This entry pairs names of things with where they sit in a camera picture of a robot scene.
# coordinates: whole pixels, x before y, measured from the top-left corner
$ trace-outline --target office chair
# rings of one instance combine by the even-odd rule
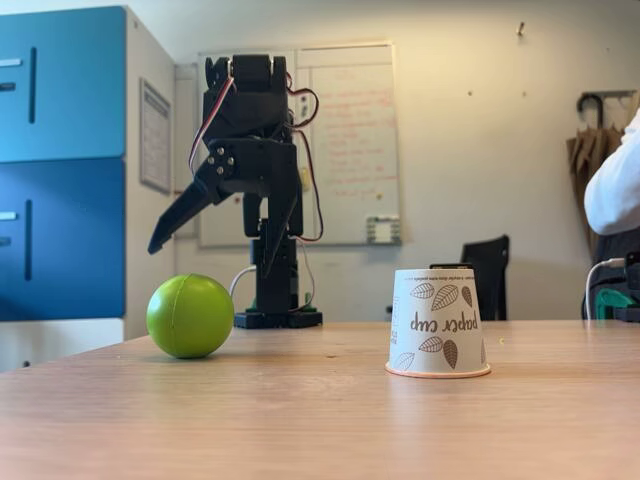
[[[503,235],[486,242],[464,244],[461,262],[470,263],[475,271],[480,318],[506,320],[509,237]]]

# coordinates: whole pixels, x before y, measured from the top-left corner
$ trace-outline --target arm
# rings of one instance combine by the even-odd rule
[[[601,235],[640,227],[640,110],[622,145],[589,181],[584,208],[589,225]]]

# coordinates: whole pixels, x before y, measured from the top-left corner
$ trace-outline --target table surface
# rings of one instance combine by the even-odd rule
[[[385,372],[389,324],[151,340],[0,375],[6,479],[639,478],[640,326],[484,326],[490,375]]]

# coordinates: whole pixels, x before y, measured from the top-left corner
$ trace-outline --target cabinet door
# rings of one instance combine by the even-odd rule
[[[122,317],[121,159],[0,163],[0,320]]]
[[[0,16],[0,162],[121,158],[126,12]]]

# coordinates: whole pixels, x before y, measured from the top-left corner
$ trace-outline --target paper cup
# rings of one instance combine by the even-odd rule
[[[489,373],[473,270],[397,270],[390,342],[386,369],[397,375]]]

